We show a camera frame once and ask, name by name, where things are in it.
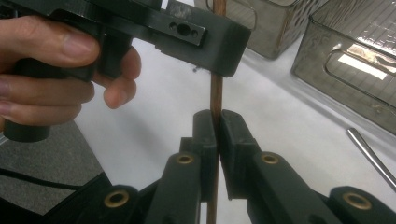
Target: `black plastic part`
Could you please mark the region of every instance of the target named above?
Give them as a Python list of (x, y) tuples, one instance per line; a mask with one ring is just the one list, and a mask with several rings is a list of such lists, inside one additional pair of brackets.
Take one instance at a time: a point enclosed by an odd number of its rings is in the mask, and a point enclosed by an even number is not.
[(145, 224), (198, 224), (201, 200), (199, 156), (181, 152), (166, 163)]
[(228, 197), (243, 198), (249, 195), (248, 164), (254, 154), (261, 152), (241, 115), (223, 110), (220, 122), (220, 159)]
[(262, 197), (276, 223), (342, 223), (281, 156), (258, 153), (250, 165), (256, 196)]
[(217, 143), (210, 110), (203, 110), (193, 117), (192, 138), (182, 138), (180, 152), (192, 152), (201, 157), (202, 201), (213, 199), (216, 176)]
[[(14, 72), (20, 76), (37, 78), (64, 78), (59, 67), (47, 65), (34, 59), (23, 59), (17, 62)], [(50, 135), (50, 126), (28, 126), (6, 120), (4, 136), (12, 141), (38, 142)]]
[(105, 173), (85, 184), (69, 195), (61, 203), (52, 208), (40, 221), (34, 224), (73, 224), (76, 223), (80, 213), (90, 204), (103, 190), (111, 187), (110, 181)]
[(353, 187), (332, 189), (328, 206), (348, 224), (396, 223), (396, 214), (373, 195)]
[(113, 186), (96, 194), (81, 212), (76, 224), (130, 224), (137, 203), (137, 190), (128, 186)]

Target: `finger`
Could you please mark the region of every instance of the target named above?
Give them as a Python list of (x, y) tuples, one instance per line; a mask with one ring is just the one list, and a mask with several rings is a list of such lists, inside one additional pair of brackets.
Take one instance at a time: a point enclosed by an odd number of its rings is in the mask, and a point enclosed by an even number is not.
[(108, 107), (118, 108), (129, 102), (136, 94), (135, 79), (141, 71), (141, 60), (135, 48), (131, 48), (121, 62), (122, 74), (116, 79), (95, 74), (93, 81), (106, 88), (104, 99)]
[(0, 20), (0, 30), (1, 63), (31, 57), (54, 66), (75, 67), (92, 63), (99, 54), (99, 44), (91, 36), (37, 16)]
[(0, 115), (15, 123), (31, 126), (50, 126), (74, 119), (81, 105), (18, 105), (0, 101)]
[(91, 82), (74, 78), (0, 76), (0, 100), (22, 105), (79, 105), (92, 99)]

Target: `black clamp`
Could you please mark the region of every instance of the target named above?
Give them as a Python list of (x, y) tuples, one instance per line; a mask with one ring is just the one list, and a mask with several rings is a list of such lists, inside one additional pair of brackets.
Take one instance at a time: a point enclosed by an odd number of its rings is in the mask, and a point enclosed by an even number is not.
[[(248, 43), (248, 28), (175, 0), (168, 2), (166, 10), (161, 4), (161, 0), (0, 0), (0, 19), (40, 15), (92, 35), (101, 46), (100, 57), (89, 66), (60, 68), (24, 59), (17, 63), (14, 73), (90, 81), (98, 70), (118, 77), (120, 61), (135, 37), (219, 76), (235, 73)], [(4, 135), (15, 141), (35, 142), (47, 138), (49, 132), (49, 127), (26, 128), (7, 121)]]
[[(93, 180), (38, 224), (58, 220), (78, 224), (198, 224), (200, 203), (213, 199), (217, 155), (211, 122), (209, 110), (194, 116), (192, 138), (182, 138), (180, 152), (169, 158), (162, 178), (152, 185), (137, 191), (105, 184), (99, 190), (98, 181)], [(335, 188), (325, 197), (309, 188), (281, 156), (260, 150), (239, 114), (222, 111), (220, 139), (229, 198), (247, 200), (251, 223), (396, 223), (391, 209), (361, 189)]]

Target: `white countertop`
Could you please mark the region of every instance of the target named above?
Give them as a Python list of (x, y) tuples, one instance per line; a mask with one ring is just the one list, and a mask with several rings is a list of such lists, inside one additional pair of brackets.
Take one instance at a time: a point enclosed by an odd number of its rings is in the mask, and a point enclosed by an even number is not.
[[(236, 74), (224, 79), (223, 108), (241, 114), (262, 150), (283, 156), (312, 189), (328, 195), (335, 187), (357, 187), (396, 211), (395, 191), (355, 147), (347, 128), (360, 131), (394, 174), (396, 136), (294, 77), (290, 69), (299, 44), (275, 61), (247, 49)], [(97, 86), (76, 123), (111, 182), (142, 189), (161, 177), (180, 138), (192, 136), (193, 114), (209, 108), (210, 74), (194, 72), (193, 65), (148, 43), (135, 40), (134, 46), (143, 64), (136, 97), (111, 110)], [(218, 223), (249, 223), (246, 202), (229, 202), (223, 182)]]

